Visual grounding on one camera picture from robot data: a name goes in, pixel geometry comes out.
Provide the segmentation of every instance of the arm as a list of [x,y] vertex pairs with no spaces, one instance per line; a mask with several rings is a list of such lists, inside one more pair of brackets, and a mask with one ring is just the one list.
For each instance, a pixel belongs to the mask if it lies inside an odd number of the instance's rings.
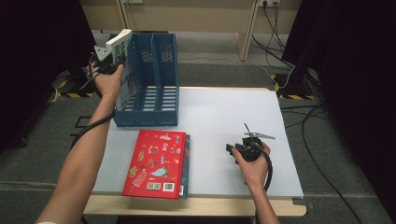
[[[120,65],[113,75],[100,75],[95,79],[103,97],[90,124],[112,113],[120,91],[122,73],[123,65]],[[79,223],[102,163],[109,124],[110,121],[89,130],[70,150],[56,188],[37,222]]]
[[[269,155],[270,148],[262,143],[263,150]],[[264,190],[264,181],[267,176],[268,165],[263,155],[253,161],[247,162],[242,158],[238,150],[233,148],[233,156],[238,161],[242,178],[245,180],[256,206],[257,216],[261,224],[280,223],[275,211],[270,204],[267,192]]]

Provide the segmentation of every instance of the black cable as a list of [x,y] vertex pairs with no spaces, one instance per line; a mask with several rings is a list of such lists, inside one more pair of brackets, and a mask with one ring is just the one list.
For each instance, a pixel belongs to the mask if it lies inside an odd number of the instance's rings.
[[253,36],[253,40],[256,41],[256,43],[259,45],[260,49],[264,50],[265,52],[269,53],[271,56],[273,56],[274,58],[278,59],[280,62],[282,62],[283,64],[287,65],[288,67],[292,68],[293,65],[291,63],[285,62],[283,61],[281,58],[279,58],[277,55],[275,55],[273,52],[271,52],[269,49],[267,49],[267,47],[265,47],[263,44],[260,44],[256,38]]
[[297,106],[288,106],[288,107],[282,107],[280,110],[284,109],[296,109],[296,108],[307,108],[307,107],[315,107],[315,106],[320,106],[320,105],[297,105]]
[[72,147],[73,147],[73,146],[76,144],[76,142],[82,137],[82,135],[84,135],[85,133],[87,133],[89,130],[91,130],[91,129],[93,129],[93,128],[95,128],[95,127],[97,127],[97,126],[99,126],[99,125],[101,125],[101,124],[103,124],[103,123],[105,123],[105,122],[111,120],[111,119],[114,117],[115,113],[116,113],[116,112],[113,110],[113,111],[111,112],[111,114],[108,115],[107,117],[105,117],[105,118],[103,118],[103,119],[99,119],[99,120],[97,120],[96,122],[94,122],[94,123],[88,125],[88,126],[85,127],[84,129],[82,129],[81,132],[79,132],[78,135],[74,138],[73,143],[72,143],[72,146],[70,147],[70,149],[72,149]]
[[90,73],[90,77],[92,77],[92,63],[93,60],[95,59],[96,54],[92,54],[90,57],[90,60],[88,61],[88,72]]
[[278,35],[278,30],[277,30],[277,20],[279,19],[279,4],[277,2],[274,2],[275,5],[275,30],[276,30],[276,37],[279,41],[279,47],[282,49],[282,51],[285,49],[285,45],[283,44],[282,40],[280,39]]
[[[316,116],[317,114],[320,114],[320,113],[323,113],[323,112],[324,112],[324,111],[321,111],[321,112],[318,112],[318,113],[316,113],[316,114],[314,114],[314,115],[311,115],[311,116],[309,117],[309,119],[310,119],[310,118],[313,118],[313,117],[317,117],[317,118],[320,118],[320,119],[325,119],[325,118],[321,118],[321,117]],[[296,126],[296,125],[299,125],[299,124],[301,124],[301,123],[303,123],[303,121],[299,121],[299,122],[293,123],[293,124],[291,124],[291,125],[289,125],[289,126],[285,126],[285,129],[291,128],[291,127]]]
[[271,23],[271,20],[270,20],[270,18],[268,17],[267,12],[265,11],[265,7],[263,8],[263,10],[264,10],[264,15],[265,15],[265,17],[267,18],[267,20],[268,20],[268,22],[269,22],[269,24],[270,24],[271,30],[272,30],[271,38],[273,38],[273,39],[275,40],[275,42],[276,42],[279,46],[285,47],[285,46],[283,45],[282,41],[280,40],[279,35],[278,35],[277,32],[276,32],[276,29],[274,28],[273,24]]
[[303,140],[304,140],[304,145],[305,148],[309,154],[309,157],[311,158],[312,162],[315,164],[315,166],[317,167],[318,171],[320,172],[320,174],[323,176],[323,178],[327,181],[327,183],[329,183],[329,185],[335,190],[335,192],[338,194],[338,196],[340,196],[340,198],[343,200],[343,202],[346,204],[346,206],[349,208],[350,212],[353,214],[353,216],[355,216],[355,218],[357,219],[357,221],[359,223],[361,223],[361,220],[359,219],[358,215],[356,214],[355,210],[352,208],[352,206],[347,202],[347,200],[344,198],[344,196],[341,194],[341,192],[335,187],[335,185],[329,180],[329,178],[323,173],[323,171],[320,169],[320,167],[318,166],[318,163],[316,162],[314,156],[312,155],[311,150],[309,149],[308,144],[306,143],[306,139],[305,139],[305,134],[304,134],[304,126],[305,126],[305,122],[306,120],[310,117],[310,115],[314,112],[314,110],[316,110],[317,108],[319,108],[321,105],[315,106],[314,108],[311,109],[311,111],[309,111],[309,113],[307,114],[307,116],[304,118],[303,120],[303,125],[302,125],[302,135],[303,135]]
[[276,51],[282,52],[281,49],[269,48],[269,47],[265,46],[264,44],[260,43],[260,42],[256,39],[256,37],[255,37],[254,35],[251,35],[251,37],[253,37],[254,41],[259,45],[260,48],[265,48],[265,49],[276,50]]
[[265,181],[265,185],[264,185],[264,189],[265,189],[265,191],[267,191],[270,188],[272,175],[273,175],[274,171],[273,171],[273,165],[272,165],[271,159],[268,156],[268,154],[263,151],[262,155],[264,155],[264,158],[267,160],[267,164],[268,164],[268,175],[267,175],[267,180]]
[[[267,61],[268,65],[270,65],[270,66],[273,67],[273,68],[290,71],[289,68],[277,67],[277,66],[272,65],[272,64],[270,63],[270,61],[268,61],[268,53],[271,52],[271,51],[270,51],[271,48],[269,47],[270,44],[271,44],[271,40],[272,40],[272,37],[270,38],[270,40],[269,40],[267,46],[265,47],[265,49],[263,49],[263,50],[265,51],[265,61]],[[279,61],[281,61],[282,63],[285,63],[281,58],[279,58],[279,57],[277,57],[277,56],[276,56],[275,58],[277,58],[277,59],[278,59]]]
[[[300,114],[300,115],[308,115],[307,113],[303,112],[298,112],[298,111],[282,111],[282,113],[291,113],[291,114]],[[329,119],[329,118],[323,118],[321,116],[318,116],[318,114],[326,113],[326,111],[320,111],[316,114],[311,115],[311,118],[317,118],[317,119]]]

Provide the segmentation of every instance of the forearm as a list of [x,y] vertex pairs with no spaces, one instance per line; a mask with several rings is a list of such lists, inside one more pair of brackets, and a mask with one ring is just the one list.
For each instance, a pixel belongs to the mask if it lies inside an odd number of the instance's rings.
[[261,224],[280,223],[276,213],[270,204],[267,193],[260,185],[249,186],[251,196],[256,206],[257,216]]
[[[104,98],[97,106],[89,124],[110,115],[114,109],[115,99]],[[92,187],[102,162],[110,121],[87,131],[71,149],[60,173],[59,184],[76,184],[79,180]]]
[[[90,123],[110,115],[114,103],[114,98],[102,99]],[[64,162],[55,191],[37,222],[78,223],[105,153],[109,122],[89,130],[73,146]]]

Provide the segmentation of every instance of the right hand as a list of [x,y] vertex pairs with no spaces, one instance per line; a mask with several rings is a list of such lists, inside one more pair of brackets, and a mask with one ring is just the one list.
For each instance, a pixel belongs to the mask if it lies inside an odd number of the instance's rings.
[[[271,149],[265,143],[262,143],[262,149],[268,155],[270,154]],[[235,148],[233,148],[233,156],[239,164],[242,178],[247,186],[250,189],[256,187],[262,188],[268,173],[268,163],[264,156],[261,154],[257,160],[248,162],[244,160],[241,153]]]

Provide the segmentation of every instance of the floor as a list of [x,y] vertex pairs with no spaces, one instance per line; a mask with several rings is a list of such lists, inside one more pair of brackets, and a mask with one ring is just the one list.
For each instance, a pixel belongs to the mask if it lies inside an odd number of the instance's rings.
[[[93,31],[103,46],[111,31]],[[233,34],[176,33],[181,86],[266,87],[274,89],[270,75],[288,73],[269,64],[285,64],[266,56],[251,43],[246,62],[240,62]],[[267,44],[269,35],[255,35]],[[287,36],[281,39],[286,43]],[[54,80],[54,87],[60,80]],[[304,192],[307,214],[281,217],[282,223],[391,223],[370,183],[352,159],[338,135],[337,126],[325,106],[304,118],[322,103],[314,100],[279,99],[285,129]],[[9,149],[0,155],[0,223],[33,223],[48,200],[57,174],[68,153],[71,133],[79,116],[89,116],[97,96],[72,99],[60,97],[45,108],[27,136],[28,146]],[[340,198],[337,191],[352,208]],[[86,216],[90,223],[117,221],[116,216]]]

